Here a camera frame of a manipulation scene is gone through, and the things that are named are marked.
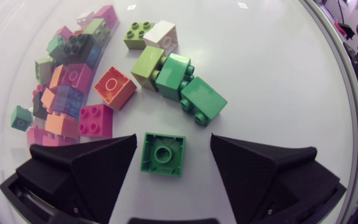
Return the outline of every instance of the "pink duplo brick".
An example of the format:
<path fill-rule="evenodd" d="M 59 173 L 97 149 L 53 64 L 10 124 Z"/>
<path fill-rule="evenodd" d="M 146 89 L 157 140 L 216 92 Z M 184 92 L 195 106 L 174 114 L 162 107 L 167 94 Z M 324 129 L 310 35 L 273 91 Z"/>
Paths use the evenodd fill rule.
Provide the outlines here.
<path fill-rule="evenodd" d="M 29 128 L 27 131 L 27 144 L 39 144 L 42 145 L 42 141 L 44 136 L 46 136 L 49 132 L 44 128 L 38 128 L 38 126 L 33 126 Z"/>
<path fill-rule="evenodd" d="M 84 106 L 78 125 L 80 136 L 112 137 L 112 109 L 104 104 Z"/>
<path fill-rule="evenodd" d="M 57 134 L 54 135 L 52 133 L 48 133 L 42 139 L 43 146 L 67 146 L 75 143 L 76 139 L 63 137 Z"/>
<path fill-rule="evenodd" d="M 35 90 L 33 90 L 32 91 L 32 101 L 34 102 L 34 96 L 35 96 L 35 94 L 37 94 L 38 92 L 44 92 L 44 90 L 46 89 L 46 88 L 48 88 L 49 87 L 49 83 L 48 84 L 45 84 L 45 85 L 37 85 L 36 87 L 35 87 Z"/>
<path fill-rule="evenodd" d="M 67 66 L 62 83 L 70 85 L 82 93 L 88 93 L 92 81 L 92 69 L 85 63 Z"/>
<path fill-rule="evenodd" d="M 118 22 L 118 17 L 112 5 L 103 6 L 94 16 L 94 18 L 103 18 L 109 29 L 113 28 Z"/>
<path fill-rule="evenodd" d="M 63 37 L 63 40 L 68 41 L 68 39 L 71 35 L 73 35 L 73 33 L 69 28 L 67 28 L 67 26 L 63 26 L 56 31 L 55 35 L 61 35 Z"/>

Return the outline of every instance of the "lego duplo brick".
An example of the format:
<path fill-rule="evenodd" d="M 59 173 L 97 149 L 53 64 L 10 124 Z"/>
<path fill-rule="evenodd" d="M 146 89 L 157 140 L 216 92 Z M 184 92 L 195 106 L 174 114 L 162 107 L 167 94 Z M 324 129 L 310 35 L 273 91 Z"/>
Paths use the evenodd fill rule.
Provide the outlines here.
<path fill-rule="evenodd" d="M 50 80 L 49 89 L 56 92 L 57 87 L 62 84 L 63 76 L 65 75 L 67 67 L 64 65 L 59 65 L 55 68 L 52 74 L 52 79 Z"/>
<path fill-rule="evenodd" d="M 84 32 L 84 30 L 76 30 L 74 31 L 73 35 L 80 35 Z"/>
<path fill-rule="evenodd" d="M 52 77 L 52 61 L 49 58 L 35 60 L 35 79 L 44 85 L 50 82 Z"/>
<path fill-rule="evenodd" d="M 110 30 L 103 18 L 94 18 L 83 34 L 91 34 L 99 47 L 103 47 L 110 35 Z"/>
<path fill-rule="evenodd" d="M 64 41 L 68 41 L 68 38 L 73 35 L 72 31 L 67 28 L 67 26 L 63 26 L 59 30 L 56 31 L 55 35 L 60 35 L 63 37 Z"/>
<path fill-rule="evenodd" d="M 146 133 L 141 171 L 180 177 L 186 137 Z"/>
<path fill-rule="evenodd" d="M 83 99 L 84 95 L 78 90 L 68 85 L 60 85 L 57 89 L 52 109 L 77 118 Z"/>
<path fill-rule="evenodd" d="M 76 139 L 64 137 L 57 134 L 48 133 L 44 135 L 42 138 L 43 146 L 67 146 L 71 144 L 75 144 L 77 142 Z"/>
<path fill-rule="evenodd" d="M 227 101 L 200 77 L 196 77 L 181 91 L 182 110 L 195 115 L 200 126 L 209 122 L 224 108 Z"/>
<path fill-rule="evenodd" d="M 45 89 L 41 97 L 42 106 L 47 110 L 48 113 L 52 113 L 53 101 L 56 95 L 48 88 Z"/>
<path fill-rule="evenodd" d="M 61 35 L 56 35 L 50 40 L 47 47 L 47 52 L 51 58 L 53 58 L 57 63 L 65 63 L 65 54 L 64 47 L 66 43 Z"/>
<path fill-rule="evenodd" d="M 158 77 L 166 59 L 164 50 L 146 46 L 132 67 L 131 73 L 143 88 L 158 91 L 155 79 Z"/>
<path fill-rule="evenodd" d="M 110 107 L 119 110 L 137 87 L 130 78 L 112 66 L 93 88 Z"/>
<path fill-rule="evenodd" d="M 81 30 L 85 30 L 86 27 L 92 22 L 94 12 L 84 12 L 77 18 L 77 24 L 81 27 Z"/>
<path fill-rule="evenodd" d="M 32 115 L 37 117 L 37 118 L 40 118 L 42 120 L 46 120 L 48 112 L 42 106 L 42 102 L 41 102 L 42 95 L 43 95 L 43 93 L 41 91 L 39 91 L 38 93 L 35 94 L 34 102 L 33 102 Z"/>
<path fill-rule="evenodd" d="M 103 6 L 93 17 L 103 18 L 109 29 L 118 23 L 118 17 L 112 5 Z"/>
<path fill-rule="evenodd" d="M 64 113 L 53 112 L 48 114 L 45 130 L 69 138 L 78 138 L 76 119 Z"/>
<path fill-rule="evenodd" d="M 80 136 L 112 137 L 112 109 L 104 104 L 84 106 L 78 125 Z"/>
<path fill-rule="evenodd" d="M 173 23 L 167 21 L 156 23 L 143 39 L 148 46 L 164 49 L 167 55 L 178 45 L 177 29 Z"/>
<path fill-rule="evenodd" d="M 133 22 L 124 36 L 124 42 L 130 50 L 143 50 L 146 47 L 143 36 L 153 28 L 153 22 Z"/>
<path fill-rule="evenodd" d="M 21 106 L 15 106 L 11 115 L 11 127 L 20 131 L 26 131 L 32 123 L 32 115 L 29 110 Z"/>
<path fill-rule="evenodd" d="M 42 141 L 44 136 L 46 136 L 49 132 L 45 130 L 45 128 L 39 128 L 38 126 L 30 127 L 26 132 L 27 135 L 27 144 L 39 144 L 43 145 Z"/>
<path fill-rule="evenodd" d="M 67 65 L 86 63 L 89 68 L 94 68 L 100 52 L 101 48 L 94 41 L 91 34 L 71 36 L 64 48 Z"/>
<path fill-rule="evenodd" d="M 180 91 L 194 79 L 190 58 L 171 53 L 164 63 L 155 84 L 162 96 L 179 102 Z"/>
<path fill-rule="evenodd" d="M 87 94 L 92 78 L 92 70 L 85 63 L 71 64 L 67 66 L 62 85 L 70 85 L 81 93 Z"/>
<path fill-rule="evenodd" d="M 49 84 L 45 84 L 45 85 L 37 85 L 36 87 L 35 87 L 35 90 L 33 90 L 32 91 L 32 101 L 34 102 L 34 96 L 35 96 L 35 94 L 37 94 L 38 92 L 44 92 L 45 91 L 45 89 L 47 88 L 49 86 Z"/>

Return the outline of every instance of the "red component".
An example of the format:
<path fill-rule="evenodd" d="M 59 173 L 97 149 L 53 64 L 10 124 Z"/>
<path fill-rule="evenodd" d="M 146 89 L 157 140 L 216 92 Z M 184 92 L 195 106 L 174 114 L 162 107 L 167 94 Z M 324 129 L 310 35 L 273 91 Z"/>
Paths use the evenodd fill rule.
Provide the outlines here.
<path fill-rule="evenodd" d="M 84 106 L 78 125 L 80 136 L 112 137 L 112 109 L 104 104 Z"/>
<path fill-rule="evenodd" d="M 345 35 L 346 32 L 339 26 L 338 22 L 334 22 L 334 26 L 336 27 L 336 29 L 342 34 Z"/>
<path fill-rule="evenodd" d="M 136 90 L 132 80 L 113 66 L 102 75 L 93 88 L 115 110 L 121 109 Z"/>
<path fill-rule="evenodd" d="M 84 32 L 84 30 L 76 30 L 74 31 L 73 35 L 80 35 Z"/>

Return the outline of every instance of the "green duplo brick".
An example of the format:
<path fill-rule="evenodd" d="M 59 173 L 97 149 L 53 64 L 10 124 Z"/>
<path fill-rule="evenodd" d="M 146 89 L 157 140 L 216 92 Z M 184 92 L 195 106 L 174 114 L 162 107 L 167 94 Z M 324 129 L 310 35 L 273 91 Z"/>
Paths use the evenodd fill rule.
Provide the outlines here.
<path fill-rule="evenodd" d="M 56 35 L 48 43 L 47 52 L 49 56 L 51 56 L 51 58 L 53 58 L 60 64 L 65 63 L 65 56 L 64 56 L 65 45 L 66 43 L 64 42 L 63 37 L 60 35 Z"/>
<path fill-rule="evenodd" d="M 200 77 L 196 77 L 181 91 L 181 108 L 195 115 L 200 126 L 209 122 L 224 108 L 227 101 Z"/>
<path fill-rule="evenodd" d="M 140 170 L 180 177 L 185 141 L 184 136 L 146 133 Z"/>
<path fill-rule="evenodd" d="M 190 58 L 170 53 L 155 84 L 162 96 L 179 102 L 180 91 L 194 79 L 193 72 Z"/>
<path fill-rule="evenodd" d="M 21 106 L 16 106 L 11 115 L 11 127 L 21 131 L 26 131 L 27 128 L 31 125 L 31 122 L 31 112 L 22 108 Z"/>
<path fill-rule="evenodd" d="M 40 58 L 35 60 L 35 79 L 39 84 L 44 85 L 50 82 L 52 78 L 52 60 L 51 58 Z"/>
<path fill-rule="evenodd" d="M 154 22 L 133 22 L 131 28 L 124 36 L 124 42 L 128 49 L 143 50 L 146 47 L 144 43 L 144 34 L 153 28 Z"/>
<path fill-rule="evenodd" d="M 158 77 L 166 59 L 163 49 L 146 46 L 132 67 L 131 73 L 143 88 L 158 91 L 155 79 Z"/>
<path fill-rule="evenodd" d="M 96 43 L 98 43 L 100 47 L 103 47 L 110 35 L 110 30 L 107 27 L 106 21 L 104 21 L 104 19 L 95 18 L 86 27 L 83 34 L 92 34 Z"/>

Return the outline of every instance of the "pile of bricks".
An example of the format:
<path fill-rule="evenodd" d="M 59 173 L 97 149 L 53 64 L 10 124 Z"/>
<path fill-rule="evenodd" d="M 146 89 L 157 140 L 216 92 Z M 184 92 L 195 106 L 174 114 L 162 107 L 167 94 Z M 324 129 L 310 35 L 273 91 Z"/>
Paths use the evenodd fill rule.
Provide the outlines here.
<path fill-rule="evenodd" d="M 105 94 L 111 108 L 104 104 L 83 105 L 94 71 L 118 23 L 113 6 L 103 6 L 97 13 L 85 12 L 77 18 L 81 29 L 72 32 L 63 26 L 56 31 L 48 43 L 48 57 L 35 61 L 39 85 L 33 91 L 33 110 L 16 106 L 11 116 L 11 127 L 27 131 L 28 144 L 64 146 L 77 143 L 79 136 L 112 137 L 112 108 L 120 109 L 133 94 L 136 86 L 132 81 L 112 67 L 103 76 L 111 78 L 102 77 L 95 86 L 99 94 Z M 115 89 L 118 96 L 103 88 Z M 43 125 L 29 128 L 33 119 L 44 120 Z"/>

